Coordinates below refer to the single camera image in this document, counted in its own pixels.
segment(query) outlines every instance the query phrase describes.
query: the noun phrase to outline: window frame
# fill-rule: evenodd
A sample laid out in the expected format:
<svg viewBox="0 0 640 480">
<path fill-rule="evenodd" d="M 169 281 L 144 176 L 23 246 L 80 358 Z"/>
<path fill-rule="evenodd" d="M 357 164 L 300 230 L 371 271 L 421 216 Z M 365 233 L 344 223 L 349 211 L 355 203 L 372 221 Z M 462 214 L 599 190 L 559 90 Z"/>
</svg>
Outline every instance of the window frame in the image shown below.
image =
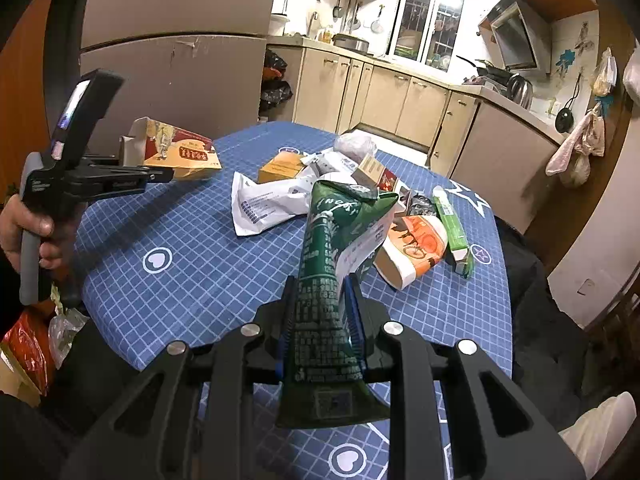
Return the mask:
<svg viewBox="0 0 640 480">
<path fill-rule="evenodd" d="M 462 8 L 460 9 L 460 18 L 461 18 L 460 21 L 462 21 L 462 12 L 465 9 L 465 2 L 466 0 L 463 0 Z M 438 15 L 437 9 L 438 9 L 438 6 L 440 5 L 438 0 L 431 0 L 429 3 L 429 12 L 427 14 L 427 20 L 424 25 L 424 31 L 423 31 L 422 37 L 420 38 L 420 48 L 418 50 L 417 59 L 409 59 L 407 57 L 398 56 L 397 54 L 395 54 L 396 46 L 398 44 L 398 36 L 400 35 L 400 27 L 402 25 L 402 16 L 400 15 L 400 13 L 402 12 L 404 14 L 405 5 L 406 5 L 406 0 L 399 0 L 398 7 L 396 8 L 396 19 L 394 21 L 394 29 L 389 38 L 389 44 L 386 50 L 388 55 L 391 58 L 393 58 L 393 60 L 408 62 L 408 63 L 417 63 L 422 66 L 433 68 L 438 72 L 447 73 L 449 71 L 448 69 L 446 71 L 441 70 L 439 68 L 431 67 L 426 63 L 427 61 L 426 57 L 428 55 L 428 47 L 431 44 L 431 38 L 433 37 L 433 33 L 435 32 L 435 22 L 436 22 L 436 17 Z M 453 50 L 455 50 L 457 42 L 458 42 L 458 33 L 456 32 L 456 41 L 453 44 Z"/>
</svg>

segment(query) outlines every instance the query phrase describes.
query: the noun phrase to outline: green snack bag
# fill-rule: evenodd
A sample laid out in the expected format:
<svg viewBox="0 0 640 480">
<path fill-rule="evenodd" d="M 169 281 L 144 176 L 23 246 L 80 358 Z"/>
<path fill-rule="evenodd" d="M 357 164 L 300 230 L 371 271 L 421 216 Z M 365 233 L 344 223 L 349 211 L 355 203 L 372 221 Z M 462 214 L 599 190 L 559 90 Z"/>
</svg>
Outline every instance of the green snack bag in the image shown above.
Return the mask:
<svg viewBox="0 0 640 480">
<path fill-rule="evenodd" d="M 311 193 L 288 328 L 276 425 L 330 428 L 389 418 L 388 406 L 362 379 L 348 330 L 344 278 L 382 245 L 398 195 L 319 180 Z"/>
<path fill-rule="evenodd" d="M 433 188 L 433 201 L 449 238 L 449 250 L 455 260 L 453 271 L 468 278 L 474 270 L 474 258 L 466 241 L 465 230 L 442 186 Z"/>
</svg>

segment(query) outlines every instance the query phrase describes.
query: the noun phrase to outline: heart symbol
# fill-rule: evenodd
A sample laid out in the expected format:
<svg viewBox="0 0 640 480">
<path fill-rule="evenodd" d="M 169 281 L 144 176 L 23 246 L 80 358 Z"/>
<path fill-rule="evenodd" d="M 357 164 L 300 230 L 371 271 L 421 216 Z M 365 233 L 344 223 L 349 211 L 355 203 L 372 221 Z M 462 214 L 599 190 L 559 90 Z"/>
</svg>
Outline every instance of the heart symbol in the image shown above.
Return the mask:
<svg viewBox="0 0 640 480">
<path fill-rule="evenodd" d="M 349 450 L 342 452 L 338 455 L 338 466 L 343 472 L 348 473 L 353 469 L 353 464 L 357 459 L 358 454 L 355 451 Z"/>
<path fill-rule="evenodd" d="M 151 265 L 153 265 L 154 269 L 159 269 L 160 267 L 162 267 L 164 265 L 165 259 L 166 257 L 163 253 L 155 253 L 149 256 L 149 261 L 151 262 Z"/>
</svg>

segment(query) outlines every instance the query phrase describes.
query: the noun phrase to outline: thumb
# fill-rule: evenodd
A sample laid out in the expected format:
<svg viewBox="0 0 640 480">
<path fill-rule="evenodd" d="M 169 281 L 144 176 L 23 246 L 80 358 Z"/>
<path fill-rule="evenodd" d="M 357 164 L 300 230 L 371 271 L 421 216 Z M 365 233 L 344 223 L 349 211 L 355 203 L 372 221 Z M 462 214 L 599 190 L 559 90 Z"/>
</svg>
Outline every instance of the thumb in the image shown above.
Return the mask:
<svg viewBox="0 0 640 480">
<path fill-rule="evenodd" d="M 14 195 L 9 200 L 7 206 L 10 208 L 13 223 L 18 227 L 31 231 L 43 238 L 47 238 L 53 233 L 53 220 L 49 216 L 29 211 L 17 195 Z"/>
</svg>

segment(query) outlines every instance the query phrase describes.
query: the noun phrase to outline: tablecloth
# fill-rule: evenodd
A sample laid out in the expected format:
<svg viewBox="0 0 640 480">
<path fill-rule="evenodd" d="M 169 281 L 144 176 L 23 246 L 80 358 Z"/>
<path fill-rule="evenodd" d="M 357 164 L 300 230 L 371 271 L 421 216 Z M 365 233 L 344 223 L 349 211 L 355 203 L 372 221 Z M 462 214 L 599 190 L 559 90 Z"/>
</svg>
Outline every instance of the tablecloth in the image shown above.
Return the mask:
<svg viewBox="0 0 640 480">
<path fill-rule="evenodd" d="M 82 298 L 107 343 L 143 368 L 164 346 L 219 339 L 280 297 L 296 274 L 305 218 L 255 237 L 236 237 L 230 212 L 235 171 L 253 178 L 282 147 L 316 152 L 335 136 L 293 123 L 254 126 L 215 141 L 223 169 L 209 180 L 155 184 L 145 194 L 92 205 L 78 231 L 74 268 Z M 443 186 L 466 231 L 475 270 L 466 280 L 441 262 L 398 292 L 371 269 L 364 296 L 426 339 L 453 345 L 472 338 L 510 375 L 511 314 L 500 240 L 490 206 L 468 188 L 388 153 L 376 158 L 412 189 Z M 374 389 L 389 400 L 388 384 Z M 436 384 L 451 476 L 446 411 Z M 257 463 L 287 478 L 386 476 L 388 421 L 330 430 L 275 428 L 279 388 L 255 387 Z"/>
</svg>

